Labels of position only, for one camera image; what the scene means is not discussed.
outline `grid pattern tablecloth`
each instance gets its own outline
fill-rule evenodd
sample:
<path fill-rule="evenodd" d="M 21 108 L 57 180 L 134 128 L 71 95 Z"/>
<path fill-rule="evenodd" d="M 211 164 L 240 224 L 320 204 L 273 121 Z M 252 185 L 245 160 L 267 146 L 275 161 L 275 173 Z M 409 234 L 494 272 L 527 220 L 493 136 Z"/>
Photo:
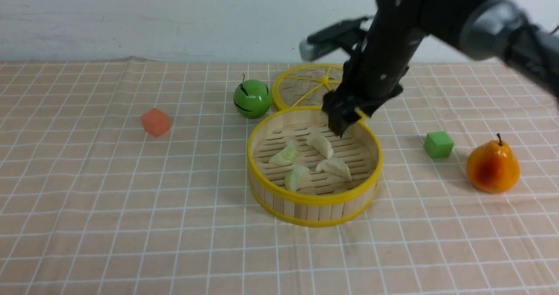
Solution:
<path fill-rule="evenodd" d="M 500 65 L 414 65 L 369 121 L 385 156 L 355 221 L 279 222 L 246 187 L 258 120 L 232 103 L 290 64 L 0 62 L 3 295 L 559 293 L 559 124 L 553 100 Z M 154 139 L 154 106 L 172 130 Z M 432 161 L 425 134 L 446 130 Z M 503 196 L 465 179 L 499 132 L 521 161 Z"/>

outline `toy dumpling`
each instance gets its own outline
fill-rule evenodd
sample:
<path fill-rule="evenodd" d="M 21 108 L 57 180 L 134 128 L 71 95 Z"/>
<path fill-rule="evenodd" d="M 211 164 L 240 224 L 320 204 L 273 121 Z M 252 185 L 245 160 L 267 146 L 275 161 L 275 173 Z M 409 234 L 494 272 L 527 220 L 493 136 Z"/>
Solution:
<path fill-rule="evenodd" d="M 331 158 L 334 155 L 332 144 L 322 134 L 310 134 L 306 143 L 315 148 L 324 158 Z"/>

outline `yellow string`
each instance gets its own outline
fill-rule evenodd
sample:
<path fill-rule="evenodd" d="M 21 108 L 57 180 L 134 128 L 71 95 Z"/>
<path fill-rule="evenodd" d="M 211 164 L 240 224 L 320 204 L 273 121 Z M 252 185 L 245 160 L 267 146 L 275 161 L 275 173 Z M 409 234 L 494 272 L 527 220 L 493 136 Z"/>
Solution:
<path fill-rule="evenodd" d="M 314 88 L 312 88 L 309 92 L 307 92 L 304 96 L 302 96 L 297 102 L 295 102 L 291 107 L 296 106 L 297 104 L 299 104 L 302 100 L 304 100 L 307 96 L 309 96 L 309 94 L 315 92 L 320 86 L 322 86 L 322 83 L 319 83 L 318 86 L 315 86 Z"/>
<path fill-rule="evenodd" d="M 295 80 L 306 80 L 308 82 L 320 82 L 318 79 L 313 78 L 306 78 L 306 77 L 293 77 L 293 76 L 286 76 L 286 79 L 295 79 Z"/>

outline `pear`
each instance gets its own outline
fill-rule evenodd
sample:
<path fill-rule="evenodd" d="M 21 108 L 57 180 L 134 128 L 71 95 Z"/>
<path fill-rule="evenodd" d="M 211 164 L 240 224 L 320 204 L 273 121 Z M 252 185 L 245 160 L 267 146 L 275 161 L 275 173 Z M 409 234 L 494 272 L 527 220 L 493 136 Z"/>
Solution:
<path fill-rule="evenodd" d="M 483 192 L 504 193 L 518 182 L 521 168 L 509 144 L 497 134 L 475 148 L 466 162 L 466 173 L 472 185 Z"/>

